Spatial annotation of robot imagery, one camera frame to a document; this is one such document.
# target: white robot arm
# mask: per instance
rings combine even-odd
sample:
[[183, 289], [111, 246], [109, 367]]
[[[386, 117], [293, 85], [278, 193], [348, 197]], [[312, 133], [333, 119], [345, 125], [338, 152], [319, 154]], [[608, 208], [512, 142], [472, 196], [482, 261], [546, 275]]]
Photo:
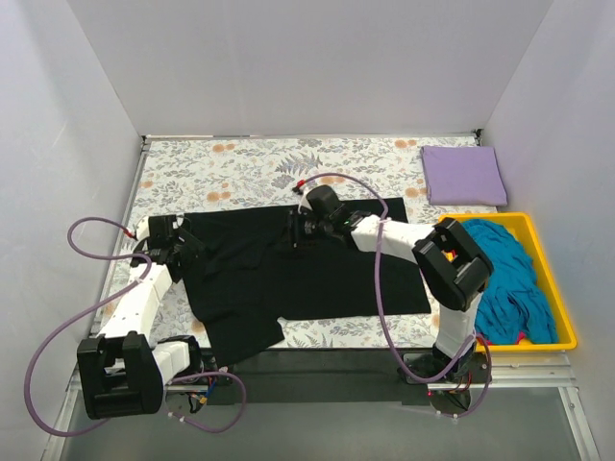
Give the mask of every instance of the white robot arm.
[[[131, 268], [129, 283], [138, 279], [142, 272], [141, 267]], [[122, 298], [98, 336], [124, 338], [134, 331], [143, 334], [149, 344], [156, 312], [171, 284], [168, 267], [154, 264], [147, 279]], [[160, 370], [162, 384], [167, 384], [190, 365], [188, 344], [184, 341], [158, 344], [154, 348], [154, 360]]]
[[[295, 228], [290, 232], [295, 239], [293, 247], [302, 238], [328, 236], [362, 252], [376, 250], [379, 216], [351, 212], [327, 185], [311, 189], [304, 198], [309, 205], [305, 211], [291, 210], [290, 221]], [[440, 302], [440, 326], [430, 370], [442, 370], [455, 356], [461, 356], [454, 373], [462, 373], [476, 345], [474, 323], [481, 293], [493, 273], [487, 255], [451, 218], [435, 226], [388, 219], [382, 223], [381, 252], [417, 264], [431, 293]]]

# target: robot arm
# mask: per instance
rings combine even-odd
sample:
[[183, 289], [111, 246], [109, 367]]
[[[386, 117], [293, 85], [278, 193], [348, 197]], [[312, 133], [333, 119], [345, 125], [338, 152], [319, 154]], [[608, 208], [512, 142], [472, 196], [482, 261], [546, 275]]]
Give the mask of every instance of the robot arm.
[[[297, 211], [296, 218], [291, 220], [298, 229], [291, 233], [296, 240], [302, 234], [308, 238], [331, 236], [362, 252], [376, 250], [379, 216], [351, 212], [327, 185], [311, 189], [306, 198], [309, 210], [305, 217], [302, 219]], [[446, 365], [468, 337], [476, 337], [474, 323], [481, 293], [493, 273], [491, 261], [451, 218], [435, 226], [386, 220], [382, 224], [381, 251], [417, 264], [431, 293], [440, 302], [440, 328], [433, 356]], [[475, 344], [469, 343], [461, 354], [471, 355]], [[463, 361], [457, 368], [462, 368]]]
[[[153, 265], [146, 279], [120, 301], [94, 338], [77, 349], [86, 412], [91, 419], [156, 413], [164, 385], [174, 376], [202, 371], [201, 352], [193, 336], [176, 336], [153, 350], [150, 332], [160, 301], [181, 269], [203, 250], [181, 216], [155, 216], [136, 227], [136, 251]], [[139, 260], [131, 262], [129, 283], [141, 278]]]

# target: orange flower pattern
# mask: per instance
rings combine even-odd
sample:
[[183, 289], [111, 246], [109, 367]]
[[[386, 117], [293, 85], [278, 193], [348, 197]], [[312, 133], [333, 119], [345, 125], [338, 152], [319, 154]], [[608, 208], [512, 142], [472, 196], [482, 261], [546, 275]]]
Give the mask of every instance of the orange flower pattern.
[[[384, 197], [403, 197], [411, 223], [434, 223], [445, 212], [493, 212], [488, 206], [430, 206], [418, 146], [469, 146], [472, 136], [438, 138], [308, 138], [153, 141], [136, 192], [130, 226], [143, 216], [219, 211], [296, 203], [291, 187], [301, 178], [327, 171], [356, 175]], [[369, 198], [360, 186], [328, 177], [342, 199]], [[127, 253], [134, 241], [124, 239]], [[114, 292], [126, 285], [126, 261], [111, 266]], [[439, 306], [431, 295], [432, 314], [387, 316], [393, 340], [400, 347], [430, 347], [438, 329]], [[114, 306], [100, 309], [97, 332]], [[285, 340], [275, 347], [385, 347], [378, 317], [287, 322]], [[209, 346], [207, 331], [192, 315], [184, 286], [174, 284], [162, 301], [151, 340], [193, 334]]]

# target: yellow bin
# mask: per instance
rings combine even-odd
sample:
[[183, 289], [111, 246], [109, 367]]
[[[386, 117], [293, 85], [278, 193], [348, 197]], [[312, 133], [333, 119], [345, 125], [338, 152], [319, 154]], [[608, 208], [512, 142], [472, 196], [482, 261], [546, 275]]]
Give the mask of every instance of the yellow bin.
[[[523, 339], [519, 344], [506, 346], [491, 346], [492, 352], [543, 352], [543, 351], [568, 351], [577, 346], [577, 337], [573, 332], [566, 306], [559, 295], [554, 276], [549, 269], [547, 258], [538, 240], [538, 235], [534, 226], [525, 213], [485, 213], [485, 214], [447, 214], [440, 217], [455, 218], [459, 222], [469, 219], [486, 219], [496, 224], [504, 226], [517, 240], [523, 245], [526, 252], [533, 260], [534, 270], [536, 271], [538, 287], [547, 296], [547, 301], [553, 312], [559, 342], [554, 344], [533, 344], [528, 339]], [[478, 346], [479, 351], [483, 351], [482, 346]]]

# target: wire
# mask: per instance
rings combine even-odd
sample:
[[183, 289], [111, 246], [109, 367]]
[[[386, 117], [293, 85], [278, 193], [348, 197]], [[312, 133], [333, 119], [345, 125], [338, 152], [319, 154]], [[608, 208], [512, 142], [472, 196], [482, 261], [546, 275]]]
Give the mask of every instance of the wire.
[[[386, 343], [388, 344], [389, 349], [391, 350], [391, 353], [393, 354], [393, 357], [395, 358], [395, 360], [397, 361], [398, 365], [400, 366], [400, 368], [404, 371], [404, 373], [408, 376], [410, 376], [410, 378], [412, 378], [414, 381], [416, 382], [420, 382], [423, 384], [428, 384], [428, 383], [432, 383], [432, 382], [436, 382], [438, 380], [440, 380], [442, 377], [444, 377], [452, 368], [453, 366], [456, 364], [456, 362], [459, 360], [459, 358], [467, 351], [468, 346], [470, 346], [470, 344], [472, 344], [472, 342], [474, 342], [474, 337], [468, 336], [465, 341], [463, 342], [463, 344], [461, 344], [461, 347], [459, 348], [459, 351], [457, 351], [457, 353], [455, 354], [455, 356], [453, 356], [453, 358], [451, 359], [451, 361], [447, 364], [446, 367], [444, 367], [444, 369], [436, 374], [435, 376], [432, 377], [421, 377], [418, 376], [416, 374], [414, 374], [409, 368], [408, 366], [405, 364], [404, 360], [402, 359], [402, 357], [400, 356], [399, 352], [397, 351], [397, 349], [395, 348], [395, 344], [393, 343], [393, 339], [391, 338], [391, 334], [389, 332], [388, 326], [386, 325], [386, 319], [384, 318], [384, 307], [382, 305], [382, 292], [381, 292], [381, 258], [382, 258], [382, 233], [384, 230], [384, 220], [386, 219], [386, 215], [388, 214], [388, 206], [386, 205], [386, 202], [384, 201], [384, 199], [381, 197], [381, 195], [374, 190], [369, 184], [367, 184], [366, 182], [359, 180], [355, 177], [349, 176], [349, 175], [345, 175], [343, 173], [320, 173], [314, 176], [311, 176], [309, 178], [307, 178], [306, 180], [302, 180], [303, 183], [308, 183], [308, 182], [312, 182], [314, 180], [317, 180], [318, 178], [323, 178], [325, 176], [336, 176], [338, 178], [344, 178], [346, 180], [350, 180], [352, 182], [356, 182], [360, 185], [362, 185], [363, 187], [365, 187], [369, 192], [371, 192], [371, 194], [376, 197], [376, 199], [378, 199], [378, 201], [381, 203], [382, 205], [382, 214], [381, 214], [381, 221], [379, 222], [378, 225], [378, 235], [376, 238], [376, 257], [374, 260], [374, 285], [375, 285], [375, 289], [376, 289], [376, 306], [378, 309], [378, 316], [380, 318], [381, 321], [381, 326], [382, 326], [382, 333], [384, 334], [384, 338], [386, 339]], [[482, 336], [480, 336], [479, 334], [476, 335], [477, 339], [480, 338], [480, 341], [482, 342], [482, 344], [485, 347], [485, 353], [487, 354], [487, 367], [488, 367], [488, 374], [487, 374], [487, 380], [485, 381], [485, 386], [482, 390], [482, 392], [480, 393], [479, 399], [477, 400], [477, 404], [473, 405], [467, 412], [463, 413], [463, 416], [466, 416], [470, 413], [472, 413], [478, 406], [479, 404], [482, 402], [482, 400], [484, 399], [484, 395], [486, 394], [487, 389], [489, 388], [489, 380], [491, 378], [491, 352], [489, 351], [489, 347], [486, 344], [486, 341], [484, 340], [484, 338]]]
[[448, 393], [454, 393], [456, 391], [459, 390], [459, 388], [461, 387], [461, 383], [463, 382], [463, 376], [459, 379], [459, 383], [457, 384], [456, 387], [452, 388], [452, 389], [443, 389], [444, 392], [448, 392]]
[[[90, 216], [90, 217], [87, 217], [87, 218], [80, 219], [79, 221], [75, 222], [70, 227], [70, 229], [68, 229], [68, 234], [67, 234], [66, 238], [68, 240], [68, 245], [70, 245], [70, 248], [72, 248], [75, 252], [77, 252], [80, 255], [83, 255], [85, 257], [89, 257], [91, 259], [98, 259], [98, 260], [102, 260], [102, 261], [117, 261], [117, 260], [120, 260], [120, 259], [128, 259], [128, 258], [132, 258], [132, 257], [137, 257], [137, 258], [143, 259], [145, 261], [145, 263], [146, 263], [146, 266], [145, 266], [145, 269], [143, 270], [143, 274], [141, 274], [141, 278], [140, 279], [145, 279], [147, 277], [147, 275], [149, 274], [151, 268], [152, 268], [152, 260], [149, 258], [149, 256], [147, 256], [147, 255], [140, 255], [140, 254], [117, 255], [117, 256], [95, 255], [93, 253], [89, 253], [89, 252], [86, 252], [86, 251], [82, 250], [81, 248], [79, 248], [75, 244], [75, 242], [73, 240], [73, 233], [74, 233], [75, 229], [78, 226], [80, 226], [82, 223], [91, 222], [91, 221], [98, 221], [98, 222], [101, 222], [101, 223], [111, 224], [113, 226], [116, 226], [117, 228], [122, 229], [124, 231], [124, 233], [126, 233], [127, 235], [128, 234], [132, 234], [128, 228], [126, 228], [125, 226], [123, 226], [123, 225], [121, 225], [119, 223], [116, 223], [115, 221], [112, 221], [111, 219]], [[72, 324], [74, 324], [78, 320], [83, 319], [87, 314], [95, 312], [96, 310], [98, 310], [99, 308], [104, 306], [105, 304], [110, 303], [111, 301], [116, 300], [120, 296], [125, 295], [126, 293], [131, 291], [133, 288], [135, 288], [139, 284], [139, 282], [140, 282], [139, 279], [133, 281], [129, 285], [127, 285], [124, 288], [122, 288], [121, 290], [119, 290], [117, 293], [115, 293], [115, 294], [109, 296], [108, 298], [106, 298], [106, 299], [104, 299], [104, 300], [94, 304], [91, 307], [88, 307], [83, 312], [80, 312], [79, 314], [74, 315], [73, 317], [71, 317], [70, 319], [65, 321], [63, 324], [61, 324], [59, 327], [54, 329], [51, 333], [49, 333], [49, 335], [43, 340], [43, 342], [40, 343], [40, 346], [38, 346], [38, 348], [35, 351], [34, 355], [30, 359], [30, 363], [28, 364], [28, 368], [26, 369], [26, 375], [25, 375], [24, 382], [23, 382], [23, 399], [24, 399], [24, 401], [26, 403], [26, 408], [28, 409], [28, 413], [30, 413], [30, 416], [32, 417], [33, 421], [36, 423], [36, 425], [38, 427], [40, 427], [45, 432], [47, 432], [47, 433], [49, 433], [51, 435], [55, 435], [57, 437], [75, 437], [77, 435], [82, 435], [82, 434], [85, 434], [87, 432], [90, 432], [91, 430], [93, 430], [93, 429], [95, 429], [97, 427], [100, 427], [101, 425], [103, 425], [104, 423], [106, 423], [108, 421], [108, 420], [103, 420], [103, 421], [101, 421], [99, 423], [96, 423], [95, 425], [91, 425], [90, 427], [86, 427], [84, 429], [79, 429], [79, 430], [67, 431], [67, 432], [64, 432], [64, 431], [61, 431], [61, 430], [56, 430], [55, 428], [51, 427], [50, 425], [47, 425], [40, 418], [40, 416], [38, 415], [37, 411], [35, 410], [34, 404], [32, 402], [32, 390], [31, 390], [32, 374], [34, 372], [34, 369], [35, 369], [35, 366], [36, 366], [36, 364], [38, 362], [38, 359], [42, 355], [43, 351], [45, 350], [45, 348], [47, 348], [49, 343], [51, 343], [51, 341], [54, 340], [54, 338], [56, 336], [58, 336], [61, 332], [63, 332], [65, 329], [70, 327]]]
[[194, 379], [194, 378], [209, 377], [209, 376], [229, 377], [230, 379], [232, 379], [234, 382], [236, 382], [239, 385], [239, 389], [241, 390], [241, 406], [239, 407], [239, 411], [234, 416], [234, 418], [228, 424], [223, 425], [222, 427], [208, 427], [206, 425], [202, 425], [198, 421], [191, 420], [190, 418], [187, 418], [186, 416], [180, 413], [177, 413], [175, 411], [169, 411], [169, 416], [173, 416], [177, 418], [178, 420], [180, 420], [182, 423], [186, 423], [188, 425], [196, 427], [197, 429], [201, 429], [210, 434], [219, 434], [220, 432], [224, 432], [225, 430], [229, 430], [231, 427], [233, 427], [237, 423], [237, 421], [239, 421], [239, 418], [241, 418], [241, 416], [243, 415], [243, 412], [246, 409], [248, 393], [246, 391], [245, 384], [239, 378], [239, 376], [233, 375], [231, 373], [226, 373], [226, 372], [204, 372], [204, 373], [197, 373], [196, 375], [176, 377], [175, 379], [171, 380], [171, 384], [175, 384], [176, 382], [187, 381], [187, 380]]
[[470, 389], [470, 384], [472, 384], [472, 372], [469, 372], [469, 373], [468, 373], [468, 383], [467, 383], [467, 384], [466, 384], [466, 386], [465, 386], [463, 389], [461, 389], [461, 391], [459, 391], [459, 392], [465, 392], [465, 391], [467, 391], [468, 389]]
[[211, 395], [211, 392], [213, 392], [213, 388], [215, 387], [215, 382], [216, 381], [212, 381], [211, 378], [209, 379], [209, 387], [207, 392], [205, 393], [205, 397], [209, 398], [209, 396]]

